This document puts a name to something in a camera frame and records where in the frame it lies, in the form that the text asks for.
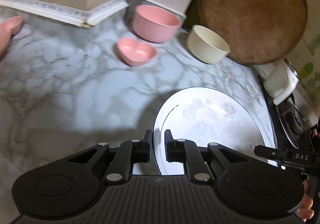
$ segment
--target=backsplash tile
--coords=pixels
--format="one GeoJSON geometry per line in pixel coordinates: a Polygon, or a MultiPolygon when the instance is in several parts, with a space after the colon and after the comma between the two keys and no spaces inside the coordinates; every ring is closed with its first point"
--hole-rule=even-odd
{"type": "Polygon", "coordinates": [[[307,0],[308,22],[303,37],[287,56],[298,71],[305,94],[320,116],[320,0],[307,0]]]}

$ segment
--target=kettle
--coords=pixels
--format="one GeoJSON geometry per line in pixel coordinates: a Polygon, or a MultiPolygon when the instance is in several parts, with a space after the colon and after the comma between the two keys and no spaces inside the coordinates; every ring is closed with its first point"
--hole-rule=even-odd
{"type": "Polygon", "coordinates": [[[299,80],[299,74],[285,58],[276,66],[263,86],[270,97],[273,98],[273,103],[279,105],[290,96],[297,87],[299,80]]]}

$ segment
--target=decorative trim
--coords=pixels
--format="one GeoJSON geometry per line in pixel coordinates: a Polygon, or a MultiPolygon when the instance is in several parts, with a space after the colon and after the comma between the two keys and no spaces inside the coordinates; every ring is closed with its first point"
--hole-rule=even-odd
{"type": "Polygon", "coordinates": [[[125,0],[110,0],[90,11],[86,11],[38,0],[0,0],[0,6],[7,6],[79,27],[85,27],[97,25],[129,5],[125,0]]]}
{"type": "Polygon", "coordinates": [[[127,8],[129,5],[126,0],[110,0],[90,11],[87,24],[95,26],[106,18],[127,8]]]}

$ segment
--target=pink bowl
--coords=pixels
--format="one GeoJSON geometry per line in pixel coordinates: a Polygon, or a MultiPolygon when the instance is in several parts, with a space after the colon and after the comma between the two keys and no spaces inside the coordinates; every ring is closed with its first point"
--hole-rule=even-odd
{"type": "Polygon", "coordinates": [[[153,59],[157,50],[152,45],[133,38],[121,38],[117,42],[119,55],[130,66],[137,66],[153,59]]]}
{"type": "Polygon", "coordinates": [[[21,27],[22,27],[22,23],[23,23],[23,17],[22,16],[16,16],[16,17],[11,17],[5,21],[3,21],[0,24],[0,28],[4,31],[10,32],[11,35],[16,35],[21,27]]]}
{"type": "Polygon", "coordinates": [[[170,12],[155,6],[136,7],[132,27],[140,37],[155,43],[162,43],[172,38],[181,21],[170,12]]]}

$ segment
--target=heart-shaped dish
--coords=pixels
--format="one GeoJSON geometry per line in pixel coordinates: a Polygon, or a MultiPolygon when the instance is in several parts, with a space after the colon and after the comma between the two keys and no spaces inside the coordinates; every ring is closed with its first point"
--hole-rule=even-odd
{"type": "Polygon", "coordinates": [[[153,59],[157,50],[148,43],[139,42],[133,38],[121,38],[117,42],[119,55],[130,66],[137,66],[153,59]]]}

